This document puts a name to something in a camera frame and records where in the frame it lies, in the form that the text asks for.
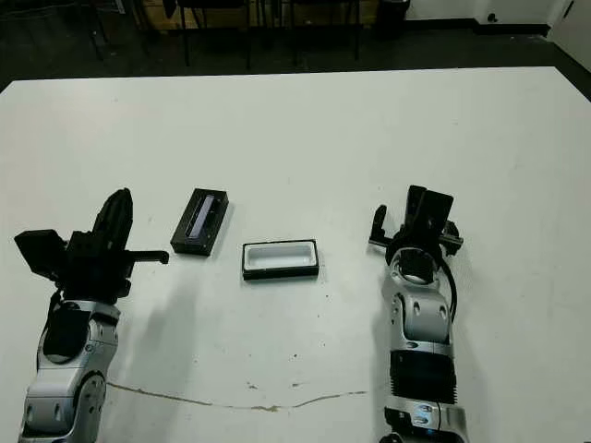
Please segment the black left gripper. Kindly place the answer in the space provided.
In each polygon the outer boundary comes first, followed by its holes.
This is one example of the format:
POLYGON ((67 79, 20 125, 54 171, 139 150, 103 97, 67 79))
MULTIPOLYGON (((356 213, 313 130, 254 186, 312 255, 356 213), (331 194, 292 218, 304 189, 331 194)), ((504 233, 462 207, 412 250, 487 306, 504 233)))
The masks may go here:
POLYGON ((92 232, 72 233, 60 277, 66 300, 115 303, 128 296, 136 263, 168 263, 166 251, 127 249, 132 223, 133 199, 130 190, 123 188, 104 202, 92 232))

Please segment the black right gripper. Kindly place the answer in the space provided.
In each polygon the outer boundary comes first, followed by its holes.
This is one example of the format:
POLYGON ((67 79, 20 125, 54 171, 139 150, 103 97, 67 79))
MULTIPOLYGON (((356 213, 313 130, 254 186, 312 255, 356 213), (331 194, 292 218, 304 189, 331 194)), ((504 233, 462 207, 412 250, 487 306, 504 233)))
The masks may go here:
POLYGON ((392 237, 388 237, 383 228, 386 214, 387 206, 379 205, 374 213, 368 239, 371 245, 393 249, 405 246, 417 246, 427 249, 429 246, 438 245, 441 237, 441 246, 444 248, 445 253, 456 254, 464 243, 464 239, 460 236, 459 230, 453 221, 446 221, 445 219, 436 221, 434 218, 428 220, 431 223, 431 229, 405 228, 404 225, 401 225, 398 232, 392 237))

